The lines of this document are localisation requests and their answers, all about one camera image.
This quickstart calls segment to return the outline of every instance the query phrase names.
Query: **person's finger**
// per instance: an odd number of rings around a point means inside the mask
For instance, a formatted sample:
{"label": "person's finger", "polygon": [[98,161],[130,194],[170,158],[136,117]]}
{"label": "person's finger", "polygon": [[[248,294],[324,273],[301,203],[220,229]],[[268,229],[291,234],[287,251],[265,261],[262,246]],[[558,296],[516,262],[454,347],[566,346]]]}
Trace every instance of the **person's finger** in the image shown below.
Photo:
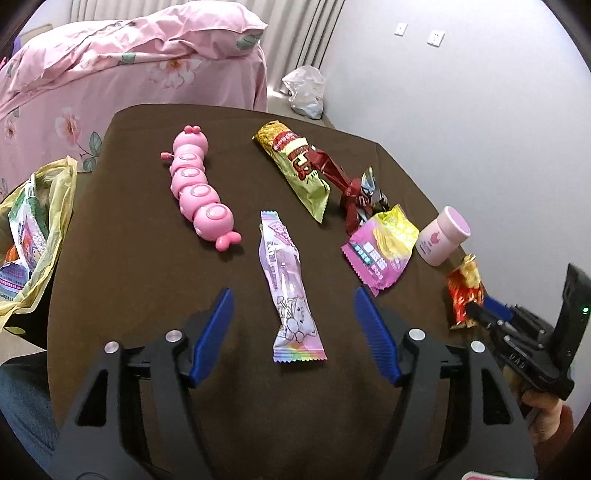
{"label": "person's finger", "polygon": [[545,411],[553,411],[561,405],[561,400],[556,395],[535,390],[526,391],[521,399],[526,405]]}

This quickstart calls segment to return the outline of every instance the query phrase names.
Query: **wall socket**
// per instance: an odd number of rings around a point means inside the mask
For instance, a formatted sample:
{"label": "wall socket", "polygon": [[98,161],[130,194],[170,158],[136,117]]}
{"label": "wall socket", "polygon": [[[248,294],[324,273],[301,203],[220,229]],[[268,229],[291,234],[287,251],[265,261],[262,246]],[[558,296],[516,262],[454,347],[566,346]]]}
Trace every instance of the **wall socket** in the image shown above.
{"label": "wall socket", "polygon": [[427,43],[429,45],[433,45],[434,47],[438,47],[439,45],[441,45],[441,41],[443,40],[444,35],[445,32],[442,32],[441,30],[433,30],[429,35]]}
{"label": "wall socket", "polygon": [[408,24],[406,24],[406,23],[399,23],[398,26],[396,27],[396,30],[394,30],[394,35],[398,35],[399,37],[402,37],[404,35],[404,32],[406,32],[407,26],[408,26]]}

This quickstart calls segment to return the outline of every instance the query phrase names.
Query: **table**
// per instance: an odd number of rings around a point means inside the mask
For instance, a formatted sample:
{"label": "table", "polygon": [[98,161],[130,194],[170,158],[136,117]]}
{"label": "table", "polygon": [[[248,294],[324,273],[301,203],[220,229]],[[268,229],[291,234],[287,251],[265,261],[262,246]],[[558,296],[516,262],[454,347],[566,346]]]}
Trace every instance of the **table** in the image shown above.
{"label": "table", "polygon": [[[332,188],[319,225],[275,164],[252,140],[279,119],[328,152],[348,175],[370,165],[390,200],[418,228],[434,206],[378,144],[267,113],[195,105],[141,105],[115,115],[100,163],[76,206],[50,307],[48,370],[58,423],[97,352],[109,340],[151,342],[198,310],[222,287],[236,313],[218,363],[192,394],[212,460],[225,478],[362,478],[391,417],[398,391],[378,373],[353,312],[359,280],[340,251],[347,240],[340,193]],[[169,191],[159,160],[185,125],[209,139],[207,178],[233,210],[242,246],[220,254],[197,237]],[[260,211],[275,209],[298,247],[304,285],[328,360],[276,364],[279,319],[258,259]],[[410,326],[458,343],[446,317],[444,276],[413,254],[400,280],[379,296]],[[439,425],[446,415],[441,398]],[[152,414],[146,413],[147,422]],[[432,432],[435,460],[441,428]]]}

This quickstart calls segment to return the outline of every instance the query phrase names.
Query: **snack package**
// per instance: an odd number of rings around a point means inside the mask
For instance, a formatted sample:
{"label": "snack package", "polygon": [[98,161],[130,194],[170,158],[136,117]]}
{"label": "snack package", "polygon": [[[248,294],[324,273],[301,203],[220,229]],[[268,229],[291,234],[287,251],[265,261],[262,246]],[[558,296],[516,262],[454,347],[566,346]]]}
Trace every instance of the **snack package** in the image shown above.
{"label": "snack package", "polygon": [[351,235],[341,250],[374,295],[398,280],[417,242],[418,229],[396,205],[377,213]]}
{"label": "snack package", "polygon": [[476,320],[466,314],[466,305],[475,301],[484,304],[484,287],[476,265],[475,255],[466,255],[462,263],[447,276],[447,289],[453,300],[454,324],[451,330],[478,325]]}
{"label": "snack package", "polygon": [[346,212],[345,227],[349,235],[374,213],[386,212],[389,209],[388,199],[378,188],[371,167],[365,171],[362,178],[350,180],[340,165],[318,148],[308,152],[308,160],[343,193],[340,205]]}
{"label": "snack package", "polygon": [[261,212],[259,259],[281,319],[273,361],[326,360],[301,280],[300,254],[277,212]]}
{"label": "snack package", "polygon": [[29,270],[21,260],[0,267],[0,299],[14,300],[29,280]]}
{"label": "snack package", "polygon": [[45,251],[49,235],[47,219],[37,199],[35,174],[27,180],[12,205],[8,222],[18,256],[32,272]]}
{"label": "snack package", "polygon": [[273,159],[312,217],[322,223],[330,187],[308,161],[307,153],[314,147],[278,121],[263,125],[252,139]]}

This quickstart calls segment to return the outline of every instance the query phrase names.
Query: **bed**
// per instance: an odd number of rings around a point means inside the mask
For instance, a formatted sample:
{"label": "bed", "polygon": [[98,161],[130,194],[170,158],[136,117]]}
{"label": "bed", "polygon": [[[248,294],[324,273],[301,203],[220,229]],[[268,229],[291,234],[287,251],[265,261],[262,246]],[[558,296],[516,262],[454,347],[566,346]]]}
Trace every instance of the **bed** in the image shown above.
{"label": "bed", "polygon": [[265,27],[240,4],[200,1],[33,38],[0,70],[0,199],[66,155],[92,171],[113,115],[130,106],[266,111]]}

